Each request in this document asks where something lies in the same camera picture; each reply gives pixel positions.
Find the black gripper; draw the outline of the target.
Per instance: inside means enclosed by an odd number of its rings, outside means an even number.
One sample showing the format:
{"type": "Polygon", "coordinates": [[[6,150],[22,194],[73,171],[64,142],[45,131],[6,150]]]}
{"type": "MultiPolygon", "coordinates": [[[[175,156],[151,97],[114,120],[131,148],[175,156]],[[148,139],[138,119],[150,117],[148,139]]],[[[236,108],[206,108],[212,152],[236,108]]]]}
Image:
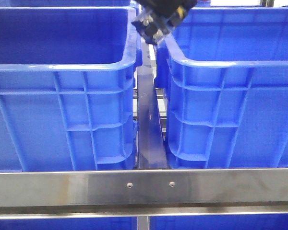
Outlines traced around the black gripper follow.
{"type": "Polygon", "coordinates": [[[144,9],[132,25],[147,44],[156,46],[183,22],[197,0],[138,0],[137,3],[144,9]]]}

